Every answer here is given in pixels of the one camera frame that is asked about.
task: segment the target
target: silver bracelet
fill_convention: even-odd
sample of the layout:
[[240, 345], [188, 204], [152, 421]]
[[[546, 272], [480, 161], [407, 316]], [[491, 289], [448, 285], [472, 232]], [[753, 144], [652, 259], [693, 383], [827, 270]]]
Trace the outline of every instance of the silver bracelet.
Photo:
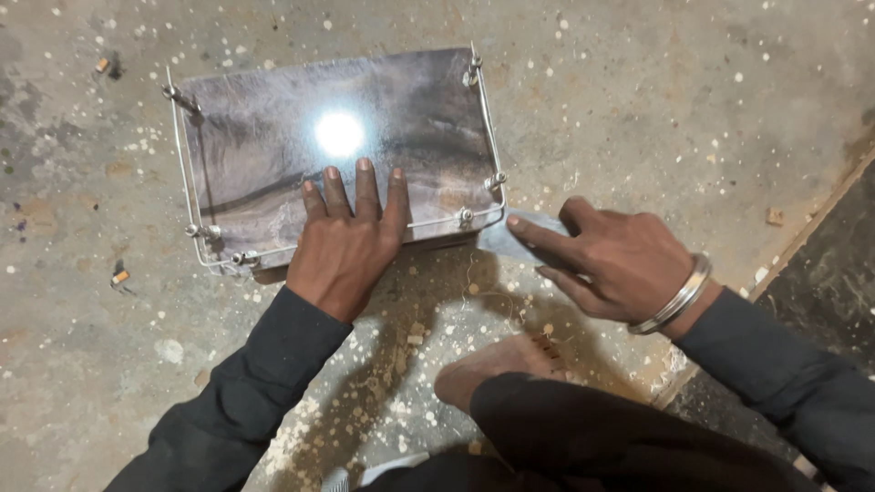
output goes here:
[[696, 299], [699, 299], [711, 275], [711, 262], [702, 253], [693, 253], [692, 256], [693, 272], [690, 273], [681, 290], [653, 318], [638, 325], [629, 325], [630, 334], [651, 334], [661, 331], [692, 306]]

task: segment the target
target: dirty floor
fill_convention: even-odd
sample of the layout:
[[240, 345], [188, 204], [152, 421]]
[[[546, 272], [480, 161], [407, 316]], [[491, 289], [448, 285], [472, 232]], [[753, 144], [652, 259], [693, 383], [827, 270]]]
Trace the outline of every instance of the dirty floor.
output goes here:
[[[277, 290], [194, 260], [166, 65], [180, 80], [473, 40], [511, 206], [555, 214], [582, 194], [656, 213], [750, 291], [870, 148], [870, 18], [868, 0], [0, 0], [0, 490], [104, 487]], [[113, 52], [121, 69], [98, 74]], [[431, 384], [522, 330], [549, 334], [580, 383], [640, 401], [686, 364], [588, 320], [530, 264], [405, 253], [246, 490], [487, 451]]]

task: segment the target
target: shiny metal plate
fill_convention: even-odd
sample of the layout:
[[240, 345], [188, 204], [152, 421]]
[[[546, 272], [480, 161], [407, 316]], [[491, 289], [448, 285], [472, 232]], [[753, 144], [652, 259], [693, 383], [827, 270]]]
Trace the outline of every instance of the shiny metal plate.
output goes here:
[[[202, 263], [217, 273], [287, 264], [305, 222], [303, 182], [321, 187], [321, 170], [335, 165], [353, 202], [360, 156], [374, 162], [383, 203], [391, 170], [406, 172], [405, 242], [499, 220], [503, 187], [484, 186], [499, 165], [479, 67], [479, 83], [463, 83], [475, 56], [453, 48], [182, 81], [181, 93], [200, 106], [179, 111], [195, 219], [221, 233], [195, 240]], [[463, 207], [473, 218], [460, 224]], [[230, 263], [248, 251], [259, 253], [257, 265]]]

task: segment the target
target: person's right hand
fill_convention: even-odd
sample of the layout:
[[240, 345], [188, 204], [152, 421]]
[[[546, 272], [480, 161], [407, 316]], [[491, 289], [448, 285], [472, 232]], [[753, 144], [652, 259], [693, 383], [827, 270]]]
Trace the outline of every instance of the person's right hand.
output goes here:
[[[586, 275], [541, 267], [539, 271], [588, 316], [638, 324], [658, 313], [681, 290], [693, 270], [686, 248], [653, 214], [599, 211], [583, 197], [569, 198], [559, 218], [577, 233], [565, 237], [510, 215], [507, 227], [520, 240], [554, 253]], [[710, 282], [699, 300], [663, 330], [676, 339], [689, 331], [720, 287]]]

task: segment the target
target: bare foot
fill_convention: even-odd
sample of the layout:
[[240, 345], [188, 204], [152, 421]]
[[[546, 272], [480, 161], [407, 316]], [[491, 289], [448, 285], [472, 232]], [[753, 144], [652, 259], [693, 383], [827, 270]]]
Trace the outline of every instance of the bare foot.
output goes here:
[[474, 390], [490, 377], [507, 372], [565, 381], [565, 364], [550, 341], [540, 334], [518, 334], [441, 369], [435, 378], [435, 395], [469, 413]]

